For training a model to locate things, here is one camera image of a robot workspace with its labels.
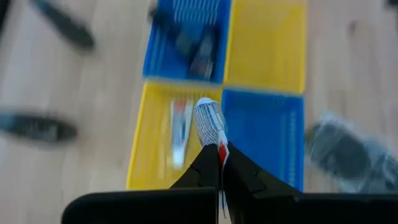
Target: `yellow tray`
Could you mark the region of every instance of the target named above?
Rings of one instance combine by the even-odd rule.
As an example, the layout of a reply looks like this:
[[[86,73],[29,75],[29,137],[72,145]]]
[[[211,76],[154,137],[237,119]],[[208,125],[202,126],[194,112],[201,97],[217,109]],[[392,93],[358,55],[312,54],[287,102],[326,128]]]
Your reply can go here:
[[[233,0],[232,4],[224,84],[302,93],[306,1]]]
[[[221,100],[220,88],[146,83],[134,135],[127,189],[166,189],[181,177],[201,150],[192,119],[183,169],[174,170],[170,153],[170,104],[174,99]]]

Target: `black plastic part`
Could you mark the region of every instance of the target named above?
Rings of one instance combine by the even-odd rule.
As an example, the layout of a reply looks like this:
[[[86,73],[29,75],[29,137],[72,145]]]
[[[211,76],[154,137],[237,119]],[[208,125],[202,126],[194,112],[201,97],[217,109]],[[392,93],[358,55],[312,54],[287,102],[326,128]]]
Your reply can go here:
[[[337,124],[316,124],[306,133],[306,152],[322,171],[358,182],[359,193],[398,193],[398,161],[374,141],[363,141]]]
[[[167,39],[173,43],[176,51],[188,62],[192,61],[198,48],[198,43],[182,29],[180,24],[174,22],[173,18],[161,9],[153,9],[149,12],[155,25],[166,34]]]
[[[396,217],[398,195],[363,194],[302,194],[279,219],[288,222],[296,220],[334,221],[362,220],[370,218],[388,219]]]
[[[10,0],[1,0],[0,1],[0,33],[2,32],[2,28],[4,22],[6,20],[7,12],[10,8]]]
[[[76,127],[66,121],[16,112],[0,113],[0,130],[49,143],[70,141],[77,136]]]
[[[216,223],[214,188],[98,193],[74,200],[62,224]]]
[[[190,75],[203,77],[206,80],[211,78],[215,67],[219,36],[220,31],[215,27],[208,26],[204,29],[198,50],[190,62]]]
[[[387,3],[388,3],[388,5],[390,5],[392,7],[398,6],[398,0],[388,0]]]
[[[43,15],[73,45],[83,50],[95,48],[94,37],[81,21],[73,18],[66,11],[58,8],[49,0],[30,0]]]
[[[204,147],[170,190],[90,194],[65,209],[62,224],[217,223],[218,151]]]
[[[218,148],[216,144],[205,146],[171,188],[213,187],[221,188]]]
[[[275,220],[302,194],[260,168],[231,143],[228,149],[223,186],[233,223]]]

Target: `plastic basket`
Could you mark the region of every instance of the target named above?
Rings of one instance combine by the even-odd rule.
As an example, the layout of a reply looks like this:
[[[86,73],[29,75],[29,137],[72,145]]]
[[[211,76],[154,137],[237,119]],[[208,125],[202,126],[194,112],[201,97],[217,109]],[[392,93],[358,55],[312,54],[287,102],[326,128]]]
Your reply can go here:
[[[183,24],[199,39],[205,25],[220,28],[220,39],[211,82],[222,83],[228,43],[230,0],[159,0],[158,8],[168,11],[174,21]],[[175,51],[157,26],[152,26],[146,58],[144,77],[199,79],[188,75],[188,62]]]
[[[198,101],[209,97],[220,102],[221,89],[195,85],[146,83],[141,98],[131,152],[128,189],[166,189],[181,177],[201,147],[195,122],[191,123],[183,169],[175,170],[170,153],[170,104],[174,99]]]
[[[224,84],[302,93],[305,0],[234,0]]]
[[[303,190],[303,99],[225,90],[228,140],[257,165]]]

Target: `blue plastic bin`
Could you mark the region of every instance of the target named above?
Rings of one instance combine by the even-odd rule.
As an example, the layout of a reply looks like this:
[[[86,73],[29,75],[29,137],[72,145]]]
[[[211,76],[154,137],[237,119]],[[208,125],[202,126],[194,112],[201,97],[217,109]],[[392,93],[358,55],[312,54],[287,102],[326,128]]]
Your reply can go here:
[[[303,99],[225,90],[228,140],[257,165],[303,190]]]
[[[159,0],[158,8],[173,15],[174,21],[182,24],[195,39],[200,39],[205,25],[214,24],[220,29],[217,58],[210,81],[222,83],[231,0]],[[188,75],[188,67],[188,62],[179,56],[165,34],[157,26],[152,26],[144,62],[144,77],[200,80],[199,77]]]

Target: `wooden floor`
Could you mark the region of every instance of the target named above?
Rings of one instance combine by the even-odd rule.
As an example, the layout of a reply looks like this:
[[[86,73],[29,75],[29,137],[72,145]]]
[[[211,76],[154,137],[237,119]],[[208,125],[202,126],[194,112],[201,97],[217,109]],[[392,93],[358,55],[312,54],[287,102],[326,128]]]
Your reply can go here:
[[[63,114],[80,138],[50,149],[0,136],[1,223],[58,223],[74,198],[125,186],[149,0],[58,2],[91,24],[98,50],[77,53],[15,0],[0,45],[0,106]],[[398,152],[397,84],[396,15],[382,1],[308,0],[307,126],[330,110]],[[335,189],[307,166],[305,190]]]

